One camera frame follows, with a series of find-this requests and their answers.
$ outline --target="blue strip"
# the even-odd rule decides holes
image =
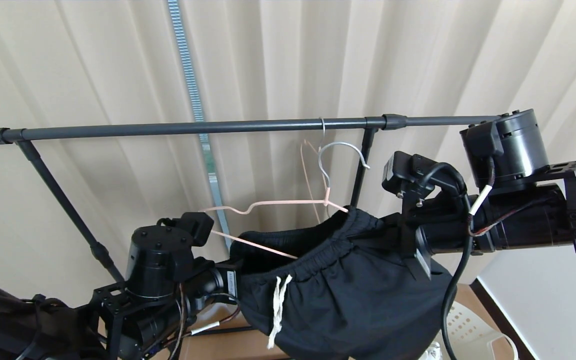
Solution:
[[[179,3],[177,0],[167,0],[168,9],[170,12],[170,19],[172,21],[172,28],[174,30],[174,37],[176,38],[176,46],[179,50],[181,57],[181,66],[183,68],[183,76],[185,77],[185,86],[188,89],[190,96],[190,105],[192,106],[192,116],[194,121],[199,123],[204,121],[204,108],[202,107],[201,96],[199,95],[199,87],[197,86],[197,78],[195,77],[195,69],[193,68],[192,57],[188,48],[188,41],[186,39],[186,32],[184,31],[184,23],[181,18],[179,10]],[[222,207],[222,193],[219,191],[219,181],[217,180],[217,170],[215,170],[215,158],[213,151],[208,142],[208,134],[199,134],[199,141],[203,148],[203,161],[208,169],[208,182],[210,182],[210,192],[212,193],[212,200],[216,207]],[[224,210],[217,211],[217,219],[221,225],[221,231],[224,234],[230,235],[231,232],[228,228],[228,221]],[[231,248],[231,240],[226,238],[226,247],[228,250]]]

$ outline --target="white laundry basket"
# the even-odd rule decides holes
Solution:
[[[455,301],[452,304],[447,321],[448,339],[458,360],[495,360],[492,342],[499,338],[508,341],[512,346],[514,360],[518,359],[517,347],[507,335],[491,328],[481,317],[461,303]],[[441,332],[435,341],[441,345],[443,360],[450,360]]]

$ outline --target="hanger hook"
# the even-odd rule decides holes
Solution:
[[[324,144],[324,139],[326,139],[326,120],[323,117],[319,117],[321,119],[321,129],[323,130],[323,134],[321,135],[321,139],[319,141],[319,146],[317,150],[322,150],[322,145]]]
[[[335,145],[345,145],[345,146],[350,146],[350,148],[352,148],[354,151],[357,152],[357,154],[359,154],[359,160],[361,161],[361,165],[363,167],[365,167],[366,169],[370,169],[370,166],[368,166],[368,164],[366,164],[366,159],[364,159],[364,155],[361,152],[361,150],[359,150],[357,148],[357,146],[354,146],[351,143],[347,143],[345,141],[333,141],[329,144],[327,144],[326,146],[323,146],[320,150],[319,153],[317,155],[317,161],[319,164],[319,170],[321,170],[321,173],[324,174],[324,178],[326,178],[326,182],[327,182],[327,186],[326,187],[330,187],[330,176],[329,174],[326,172],[326,170],[324,170],[324,165],[322,164],[322,154],[324,153],[324,150],[326,150],[327,148],[330,148],[331,146],[335,146]]]

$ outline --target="beige curtain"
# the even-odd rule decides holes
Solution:
[[[534,108],[551,162],[576,159],[576,0],[190,0],[180,8],[208,121]],[[184,121],[192,112],[166,2],[0,2],[0,126]],[[398,210],[380,186],[396,150],[451,162],[470,178],[460,129],[378,132],[359,207],[376,216]],[[325,142],[359,146],[361,136],[329,130]],[[308,198],[299,145],[317,146],[321,137],[210,135],[224,203]],[[121,270],[135,228],[212,201],[196,136],[36,146]],[[322,197],[316,157],[308,148],[304,155],[314,196]],[[331,200],[345,205],[357,155],[338,146],[324,165]],[[227,217],[233,234],[316,223],[310,205]],[[0,286],[83,303],[110,282],[89,253],[23,155],[0,146]],[[215,237],[197,255],[222,260],[226,251]],[[439,259],[454,269],[458,256]],[[463,280],[489,260],[471,260]]]

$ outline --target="white sticker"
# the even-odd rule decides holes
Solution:
[[[226,271],[226,276],[228,277],[228,294],[237,297],[237,276],[235,271]]]

